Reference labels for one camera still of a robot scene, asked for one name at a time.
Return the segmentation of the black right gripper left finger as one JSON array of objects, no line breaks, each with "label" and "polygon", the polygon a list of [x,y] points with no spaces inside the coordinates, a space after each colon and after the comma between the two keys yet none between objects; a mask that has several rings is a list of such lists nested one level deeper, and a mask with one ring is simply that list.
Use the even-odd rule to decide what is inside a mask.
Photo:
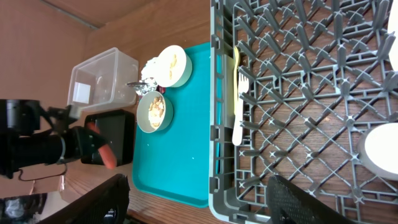
[{"label": "black right gripper left finger", "polygon": [[116,174],[41,224],[123,224],[129,206],[129,182]]}]

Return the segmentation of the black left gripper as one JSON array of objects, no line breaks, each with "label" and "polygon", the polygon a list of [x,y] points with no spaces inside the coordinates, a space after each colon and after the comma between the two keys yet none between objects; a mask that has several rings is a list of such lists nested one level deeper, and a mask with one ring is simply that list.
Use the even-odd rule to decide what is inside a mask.
[{"label": "black left gripper", "polygon": [[108,144],[107,140],[100,133],[92,131],[87,126],[85,128],[81,126],[71,128],[61,135],[61,139],[62,153],[60,161],[62,163],[90,156],[98,152],[101,146]]}]

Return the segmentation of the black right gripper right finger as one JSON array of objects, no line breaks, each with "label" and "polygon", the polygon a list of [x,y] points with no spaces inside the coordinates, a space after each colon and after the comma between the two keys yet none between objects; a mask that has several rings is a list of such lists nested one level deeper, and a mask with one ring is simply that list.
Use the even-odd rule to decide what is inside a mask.
[{"label": "black right gripper right finger", "polygon": [[352,223],[280,175],[268,180],[266,204],[273,224]]}]

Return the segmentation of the orange carrot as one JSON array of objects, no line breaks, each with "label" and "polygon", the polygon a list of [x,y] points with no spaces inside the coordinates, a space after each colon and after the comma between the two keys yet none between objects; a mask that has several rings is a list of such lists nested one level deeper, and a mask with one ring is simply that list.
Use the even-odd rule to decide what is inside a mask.
[{"label": "orange carrot", "polygon": [[[90,122],[87,124],[87,127],[98,134],[100,133],[100,130],[96,127],[95,123]],[[101,146],[98,149],[98,152],[107,169],[114,169],[116,167],[117,165],[116,156],[114,155],[113,151],[111,150],[108,144]]]}]

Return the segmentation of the grey bowl with rice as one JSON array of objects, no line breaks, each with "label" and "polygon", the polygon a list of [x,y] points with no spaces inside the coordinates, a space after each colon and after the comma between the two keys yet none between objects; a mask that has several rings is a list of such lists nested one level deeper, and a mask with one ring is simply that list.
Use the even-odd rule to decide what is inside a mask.
[{"label": "grey bowl with rice", "polygon": [[137,107],[137,124],[144,133],[165,129],[172,121],[174,108],[171,101],[158,91],[146,93]]}]

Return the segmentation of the white plastic cup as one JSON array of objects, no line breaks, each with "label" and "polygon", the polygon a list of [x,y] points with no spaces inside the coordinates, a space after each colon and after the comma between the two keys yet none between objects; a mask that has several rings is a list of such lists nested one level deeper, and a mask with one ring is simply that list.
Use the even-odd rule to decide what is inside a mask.
[{"label": "white plastic cup", "polygon": [[379,177],[397,180],[397,123],[367,130],[360,137],[357,150],[365,168]]}]

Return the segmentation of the white plastic fork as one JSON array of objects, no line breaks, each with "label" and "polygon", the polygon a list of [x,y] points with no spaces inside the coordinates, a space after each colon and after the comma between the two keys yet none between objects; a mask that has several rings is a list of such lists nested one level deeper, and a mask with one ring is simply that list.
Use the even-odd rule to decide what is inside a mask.
[{"label": "white plastic fork", "polygon": [[249,79],[239,73],[239,83],[238,83],[238,99],[235,104],[236,114],[234,120],[233,138],[232,142],[235,146],[242,143],[243,140],[243,128],[241,127],[241,122],[243,121],[243,100],[239,97],[241,93],[247,93],[249,90]]}]

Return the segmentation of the yellow plastic spoon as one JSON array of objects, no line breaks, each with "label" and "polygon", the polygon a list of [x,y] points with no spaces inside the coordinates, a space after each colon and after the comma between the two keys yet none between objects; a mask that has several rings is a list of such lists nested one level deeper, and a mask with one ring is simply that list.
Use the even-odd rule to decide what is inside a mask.
[{"label": "yellow plastic spoon", "polygon": [[237,46],[233,47],[234,68],[233,68],[233,87],[234,87],[234,114],[237,115],[238,107],[238,67],[240,63],[240,54]]}]

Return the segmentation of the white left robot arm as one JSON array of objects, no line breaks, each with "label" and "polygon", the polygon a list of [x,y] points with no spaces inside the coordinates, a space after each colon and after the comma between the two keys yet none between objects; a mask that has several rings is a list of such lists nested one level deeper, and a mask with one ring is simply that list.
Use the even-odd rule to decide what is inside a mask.
[{"label": "white left robot arm", "polygon": [[82,126],[77,106],[43,109],[38,100],[1,100],[1,176],[24,167],[66,164],[90,156],[108,141]]}]

